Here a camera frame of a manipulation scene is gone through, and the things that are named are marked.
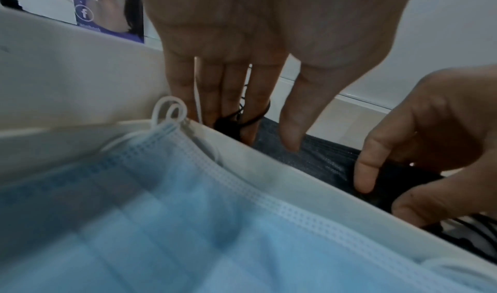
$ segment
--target face mask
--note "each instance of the face mask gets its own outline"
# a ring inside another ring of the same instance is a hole
[[[496,291],[262,193],[177,122],[131,136],[1,188],[0,292]]]

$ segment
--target facebook icon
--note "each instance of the facebook icon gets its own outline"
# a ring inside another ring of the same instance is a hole
[[[79,19],[87,22],[93,21],[93,13],[88,7],[84,5],[76,5],[74,10]]]

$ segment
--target hand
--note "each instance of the hand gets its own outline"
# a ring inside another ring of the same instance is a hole
[[[249,64],[246,122],[261,114],[289,53],[302,62],[280,118],[297,150],[324,107],[388,54],[407,0],[143,0],[164,47],[173,95],[203,122],[238,110]],[[257,126],[242,130],[252,143]]]
[[[464,168],[401,195],[392,213],[409,223],[497,209],[497,65],[423,78],[369,133],[356,163],[356,189],[372,191],[387,159],[434,172]]]

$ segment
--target black face mask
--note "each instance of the black face mask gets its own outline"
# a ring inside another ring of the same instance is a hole
[[[374,190],[369,194],[362,194],[354,188],[354,166],[360,154],[360,150],[307,135],[302,142],[299,152],[289,152],[281,144],[278,133],[278,123],[262,118],[262,116],[263,115],[257,119],[261,119],[261,122],[257,139],[253,145],[254,149],[362,199],[388,213],[391,213],[392,203],[397,197],[410,188],[442,178],[442,176],[437,173],[427,172],[408,165],[386,162],[380,170]],[[234,139],[240,140],[239,135],[241,127],[240,125],[237,125],[236,121],[234,121],[232,127],[228,124],[222,125],[222,127],[225,129],[216,128],[216,130],[221,131]],[[485,221],[484,225],[492,233],[495,232],[495,228],[492,226],[495,222],[492,222],[491,218],[476,215],[474,216],[474,219],[480,222]],[[497,251],[497,243],[491,238],[488,238],[484,232],[472,225],[467,227],[482,235],[482,237],[487,237],[485,239],[489,241]],[[469,240],[457,239],[444,234],[440,223],[427,226],[424,230],[490,262],[497,263],[497,259],[476,248]]]

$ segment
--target surgical mask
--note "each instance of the surgical mask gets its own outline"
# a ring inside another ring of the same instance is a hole
[[[1,188],[0,292],[497,291],[263,193],[181,131],[182,102],[156,124],[162,103],[151,131]]]

